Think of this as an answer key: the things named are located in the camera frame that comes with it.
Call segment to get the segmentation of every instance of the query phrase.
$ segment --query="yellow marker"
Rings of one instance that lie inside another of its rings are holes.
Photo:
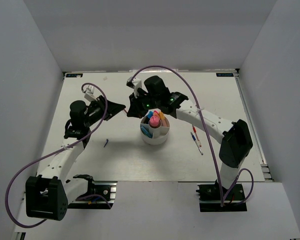
[[[165,120],[164,114],[163,114],[162,112],[159,112],[159,116],[160,116],[160,120],[161,120],[161,122],[162,122],[162,125],[163,125],[164,127],[168,127],[168,125],[167,125],[167,123],[166,123],[166,120]]]
[[[162,117],[163,117],[163,119],[165,120],[166,117],[165,117],[164,113],[161,111],[160,114],[162,114]]]

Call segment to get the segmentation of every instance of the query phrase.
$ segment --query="white wall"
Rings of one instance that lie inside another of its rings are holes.
[[[300,230],[300,0],[277,1],[240,77],[271,173],[283,183]]]
[[[234,69],[276,0],[24,0],[63,71]]]
[[[11,237],[14,224],[4,204],[10,178],[38,157],[52,120],[62,72],[22,0],[0,1],[0,239]],[[18,213],[25,181],[17,179],[10,205]]]

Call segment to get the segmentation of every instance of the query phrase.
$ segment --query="orange marker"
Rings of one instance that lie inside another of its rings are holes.
[[[168,127],[167,123],[166,123],[166,120],[165,120],[165,116],[162,112],[159,112],[159,116],[160,116],[160,120],[162,122],[162,126],[164,127]]]
[[[201,142],[200,142],[200,140],[199,140],[199,138],[198,138],[198,135],[197,135],[197,130],[196,130],[195,126],[193,126],[193,125],[192,125],[192,129],[193,129],[193,131],[194,131],[194,134],[195,134],[196,140],[198,141],[198,143],[199,143],[200,147],[202,147],[202,146],[201,146]]]

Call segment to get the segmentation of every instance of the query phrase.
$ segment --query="pen holder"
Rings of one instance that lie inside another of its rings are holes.
[[[169,130],[170,130],[169,120],[167,118],[165,118],[165,122],[166,122],[167,126],[163,126],[163,124],[161,122],[159,127],[152,128],[149,124],[145,124],[146,118],[147,118],[147,116],[142,118],[140,127],[144,127],[150,134],[152,134],[152,138],[148,137],[140,129],[142,140],[150,145],[163,144],[167,140],[168,135],[169,135]]]

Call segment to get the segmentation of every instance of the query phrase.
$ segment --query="white tabletop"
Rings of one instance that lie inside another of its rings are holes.
[[[191,100],[186,85],[170,72],[141,73],[142,80],[158,75],[171,92],[181,92]],[[234,77],[216,77],[215,73],[187,72],[181,74],[192,86],[201,107],[231,121],[247,117]],[[64,136],[64,126],[69,117],[69,106],[73,101],[85,100],[81,85],[86,82],[98,85],[108,100],[125,104],[129,109],[129,95],[132,89],[126,81],[132,73],[84,73],[83,77],[64,79],[52,125],[48,134],[43,154],[46,155],[60,148]],[[101,124],[91,136],[90,142],[69,172],[69,177],[76,174],[88,174],[97,181],[185,181],[211,182],[216,179],[216,172],[206,134],[198,129],[202,143],[203,156],[200,155],[190,136],[192,126],[168,116],[170,133],[167,141],[159,146],[144,143],[140,135],[140,119],[128,118],[120,112],[111,120]],[[214,151],[219,155],[220,145],[212,139]],[[256,181],[264,181],[260,167],[261,156],[256,144],[245,159],[242,168],[252,171]],[[40,163],[38,172],[51,161],[48,158]],[[242,173],[240,181],[250,181],[250,176]]]
[[[247,193],[250,183],[244,183]],[[246,212],[200,212],[192,182],[118,182],[112,209],[68,209],[25,240],[289,240],[300,233],[281,183],[256,183]],[[34,224],[25,204],[19,221]]]

